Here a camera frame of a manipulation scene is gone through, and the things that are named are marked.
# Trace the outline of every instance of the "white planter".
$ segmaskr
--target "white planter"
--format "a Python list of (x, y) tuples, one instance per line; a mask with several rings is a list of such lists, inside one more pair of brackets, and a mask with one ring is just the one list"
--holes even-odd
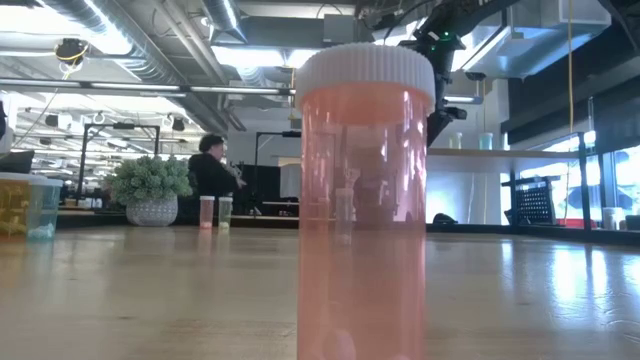
[(127, 220), (138, 226), (169, 226), (177, 216), (177, 196), (127, 205)]

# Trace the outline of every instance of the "potted plant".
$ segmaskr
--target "potted plant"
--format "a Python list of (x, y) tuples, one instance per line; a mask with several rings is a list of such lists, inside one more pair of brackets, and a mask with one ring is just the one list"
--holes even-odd
[(107, 179), (112, 199), (127, 207), (127, 219), (140, 226), (168, 226), (178, 215), (178, 196), (190, 195), (187, 164), (175, 157), (125, 160)]

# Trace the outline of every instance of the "plastic container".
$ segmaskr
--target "plastic container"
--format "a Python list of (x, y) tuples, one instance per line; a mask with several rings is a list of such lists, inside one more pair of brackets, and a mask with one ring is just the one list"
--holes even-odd
[(0, 173), (0, 240), (53, 240), (61, 180)]
[(233, 198), (221, 197), (218, 209), (218, 228), (229, 229), (231, 225), (231, 210), (233, 210)]
[(482, 133), (478, 137), (480, 150), (493, 150), (493, 133)]
[(296, 79), (297, 358), (422, 359), (433, 68), (405, 48), (349, 44), (314, 55)]
[(620, 230), (620, 222), (624, 218), (622, 208), (607, 207), (602, 209), (602, 225), (605, 230)]
[(462, 133), (457, 132), (449, 137), (449, 149), (462, 149)]
[(213, 227), (213, 209), (215, 196), (200, 196), (200, 228), (211, 229)]

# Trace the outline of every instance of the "man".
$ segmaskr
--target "man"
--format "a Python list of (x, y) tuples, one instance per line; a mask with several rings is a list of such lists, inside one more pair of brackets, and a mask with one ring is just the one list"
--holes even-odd
[(226, 196), (246, 185), (220, 162), (224, 156), (224, 140), (217, 135), (202, 137), (200, 154), (189, 159), (189, 173), (196, 181), (200, 196)]

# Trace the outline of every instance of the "ceiling light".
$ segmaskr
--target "ceiling light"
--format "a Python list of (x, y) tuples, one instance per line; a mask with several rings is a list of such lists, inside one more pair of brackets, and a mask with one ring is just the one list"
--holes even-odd
[(185, 93), (157, 92), (157, 91), (143, 91), (143, 92), (140, 93), (140, 96), (183, 98), (183, 97), (187, 97), (187, 94), (185, 94)]
[(173, 120), (173, 124), (171, 125), (171, 129), (175, 131), (184, 131), (184, 119), (181, 117), (177, 117)]
[(60, 87), (60, 88), (80, 87), (80, 83), (77, 81), (33, 80), (33, 79), (0, 79), (0, 85), (45, 86), (45, 87)]
[(192, 86), (193, 92), (211, 92), (219, 94), (252, 94), (252, 95), (293, 95), (293, 89), (276, 89), (276, 88), (250, 88), (250, 87), (233, 87), (233, 86)]
[(176, 85), (126, 84), (126, 83), (92, 83), (96, 89), (140, 90), (140, 91), (176, 91)]
[(320, 50), (299, 49), (293, 50), (289, 58), (287, 58), (287, 66), (299, 69), (304, 63), (309, 60), (310, 57), (315, 55)]
[(475, 96), (445, 96), (445, 100), (450, 103), (462, 103), (462, 104), (481, 104), (482, 98)]
[(221, 64), (235, 67), (284, 66), (280, 51), (275, 49), (250, 49), (212, 46)]

